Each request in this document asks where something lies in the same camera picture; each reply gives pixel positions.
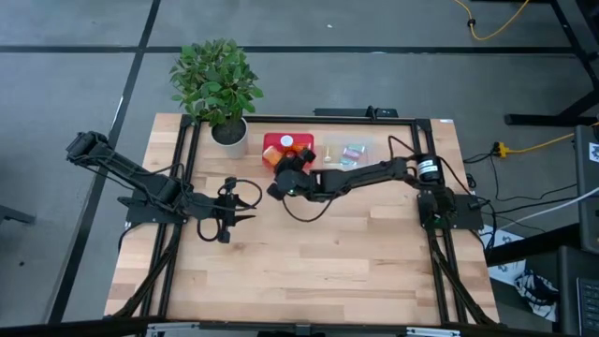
red box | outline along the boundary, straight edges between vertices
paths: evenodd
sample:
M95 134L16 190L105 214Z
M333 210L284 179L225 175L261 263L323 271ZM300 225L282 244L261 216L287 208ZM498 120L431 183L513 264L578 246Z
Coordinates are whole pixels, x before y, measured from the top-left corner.
M314 136L312 134L293 134L293 133L268 133L264 135L264 140L262 141L262 153L269 146L274 146L278 152L283 155L286 155L289 151L285 150L285 146L281 143L281 138L283 136L290 136L293 139L293 144L305 144L308 149L314 151ZM269 169L272 169L270 163L262 158L262 163ZM306 163L306 168L309 168L312 164Z

potted plant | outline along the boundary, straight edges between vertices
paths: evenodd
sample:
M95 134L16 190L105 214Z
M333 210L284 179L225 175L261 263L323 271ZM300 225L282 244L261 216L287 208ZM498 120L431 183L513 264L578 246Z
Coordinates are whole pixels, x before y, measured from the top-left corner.
M172 97L195 123L210 122L214 140L230 158L241 158L247 151L248 125L244 110L255 112L254 98L262 91L258 79L245 62L246 56L234 40L222 39L203 45L183 46L179 60L170 70L171 83L180 92Z

wooden tabletop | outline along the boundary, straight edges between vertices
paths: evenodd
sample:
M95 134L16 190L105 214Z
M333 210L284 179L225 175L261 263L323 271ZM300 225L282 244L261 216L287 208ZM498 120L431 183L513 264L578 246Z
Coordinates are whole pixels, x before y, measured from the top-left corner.
M180 114L156 114L143 167L155 170L171 164ZM465 181L460 146L450 120L431 120L437 153ZM314 135L318 158L327 137L372 139L371 160L388 160L387 135L411 144L407 126L249 124L249 154L227 159L203 124L192 184L196 192L215 197L225 177L258 183L265 191L256 218L230 229L231 243L203 242L193 219L183 227L176 271L168 304L170 319L247 322L313 322L368 324L438 324L426 234L418 221L417 191L402 182L371 185L333 201L319 220L292 219L281 202L266 195L273 174L262 165L265 133L308 132ZM421 135L423 151L426 150ZM186 162L191 128L183 148ZM396 155L409 153L399 144ZM446 172L447 185L460 186ZM246 201L257 191L238 184L235 193ZM318 214L321 203L288 198L295 214ZM215 232L213 220L202 221L206 236ZM106 314L119 310L145 277L157 225L142 225L123 241ZM480 242L466 230L453 231L460 278L486 314L497 320L495 300ZM153 294L151 314L157 313L162 278ZM451 286L446 281L450 317L456 320Z

gray floor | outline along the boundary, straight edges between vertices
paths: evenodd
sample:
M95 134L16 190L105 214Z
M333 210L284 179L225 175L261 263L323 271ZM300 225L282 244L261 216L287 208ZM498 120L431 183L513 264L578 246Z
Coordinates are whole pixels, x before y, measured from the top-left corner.
M151 3L3 0L0 45L137 45ZM596 50L574 2L562 6L583 45ZM476 2L471 8L477 31L485 35L518 6ZM262 46L567 45L547 5L531 4L503 35L482 44L470 38L465 21L463 9L451 0L163 0L150 45L217 37ZM175 57L143 59L117 145L135 161L143 157L154 114L177 111L168 84ZM108 133L132 59L132 54L0 53L0 204L37 215L34 227L6 222L0 228L0 326L46 319L91 181L91 173L67 164L64 148L77 131ZM521 148L570 132L506 126L503 114L555 113L591 89L579 61L568 56L252 53L249 61L266 95L256 102L260 113L308 115L314 108L374 105L406 117L450 118L464 156L486 152L496 140ZM573 157L571 143L564 141L497 161L501 196L538 196L573 183ZM468 169L478 194L492 197L489 163ZM121 195L126 195L121 187L110 182L105 187L65 320L102 316L124 223L125 209L116 201ZM496 204L499 210L522 202ZM576 220L575 210L568 209L528 225L551 229ZM549 329L542 319L523 318L511 308L499 306L504 323Z

